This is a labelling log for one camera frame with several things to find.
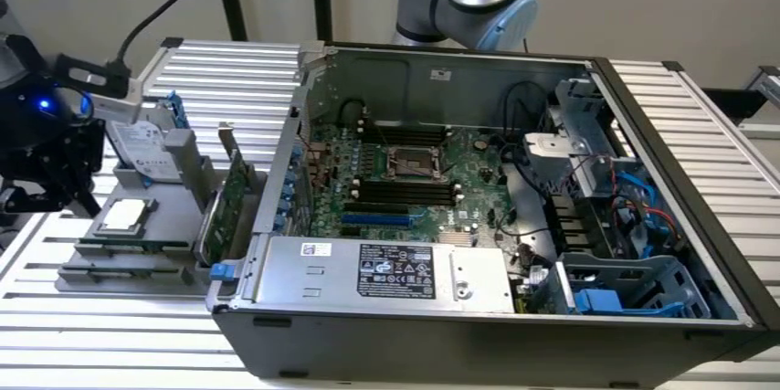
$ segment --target green circuit board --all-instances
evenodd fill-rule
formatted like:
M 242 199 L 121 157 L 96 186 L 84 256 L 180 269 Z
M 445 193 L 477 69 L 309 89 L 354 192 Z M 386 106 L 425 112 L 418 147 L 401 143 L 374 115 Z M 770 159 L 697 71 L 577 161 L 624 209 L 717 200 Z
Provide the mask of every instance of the green circuit board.
M 480 247 L 501 247 L 496 242 L 496 230 L 489 227 L 488 212 L 493 209 L 496 221 L 510 208 L 505 184 L 498 183 L 501 159 L 497 148 L 484 151 L 474 148 L 474 142 L 488 142 L 489 134 L 473 129 L 454 128 L 438 147 L 440 169 L 446 170 L 441 183 L 461 185 L 464 198 L 454 206 L 409 205 L 413 217 L 412 227 L 361 226 L 360 237 L 382 240 L 441 242 L 446 233 L 468 231 L 476 225 L 476 242 Z M 388 181 L 388 150 L 394 145 L 365 143 L 357 135 L 333 125 L 313 128 L 312 142 L 328 145 L 329 152 L 320 154 L 317 168 L 329 170 L 328 184 L 321 173 L 314 178 L 314 215 L 312 216 L 310 237 L 341 237 L 341 215 L 349 202 L 349 185 L 356 174 L 365 181 Z M 396 181 L 430 181 L 429 177 L 406 175 Z

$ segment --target motherboard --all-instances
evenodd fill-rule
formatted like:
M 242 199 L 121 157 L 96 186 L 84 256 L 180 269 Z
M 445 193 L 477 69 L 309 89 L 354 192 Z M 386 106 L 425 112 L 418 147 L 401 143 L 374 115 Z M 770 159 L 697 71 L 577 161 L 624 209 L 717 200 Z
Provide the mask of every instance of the motherboard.
M 512 206 L 501 148 L 490 133 L 444 127 L 354 130 L 322 124 L 313 127 L 310 139 L 310 237 L 512 251 L 513 239 L 496 228 Z

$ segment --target white wall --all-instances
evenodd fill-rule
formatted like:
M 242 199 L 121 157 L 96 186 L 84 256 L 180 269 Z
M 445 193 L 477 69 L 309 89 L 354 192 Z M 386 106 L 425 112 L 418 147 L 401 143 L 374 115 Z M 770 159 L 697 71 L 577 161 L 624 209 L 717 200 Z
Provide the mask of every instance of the white wall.
M 538 0 L 532 51 L 674 59 L 706 86 L 736 87 L 756 65 L 780 63 L 778 0 Z M 252 36 L 314 36 L 312 0 L 254 0 Z M 386 42 L 396 0 L 333 0 L 336 39 Z
M 165 0 L 8 0 L 24 30 L 46 53 L 102 62 L 134 25 Z M 181 0 L 138 36 L 126 61 L 134 74 L 165 37 L 229 38 L 221 1 Z

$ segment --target power supply label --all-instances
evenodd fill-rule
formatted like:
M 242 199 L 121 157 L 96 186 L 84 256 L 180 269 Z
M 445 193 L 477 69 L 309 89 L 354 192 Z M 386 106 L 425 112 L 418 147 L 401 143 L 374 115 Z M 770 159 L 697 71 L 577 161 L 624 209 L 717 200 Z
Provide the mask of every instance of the power supply label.
M 362 297 L 436 299 L 433 249 L 361 244 L 357 292 Z

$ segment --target blue latch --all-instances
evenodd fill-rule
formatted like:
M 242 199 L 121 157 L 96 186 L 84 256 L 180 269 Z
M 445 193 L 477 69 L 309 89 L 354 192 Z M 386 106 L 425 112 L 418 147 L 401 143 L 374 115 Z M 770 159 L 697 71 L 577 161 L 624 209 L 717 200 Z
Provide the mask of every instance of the blue latch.
M 229 282 L 236 279 L 234 276 L 234 265 L 229 264 L 214 264 L 208 272 L 208 278 L 210 280 L 221 280 Z

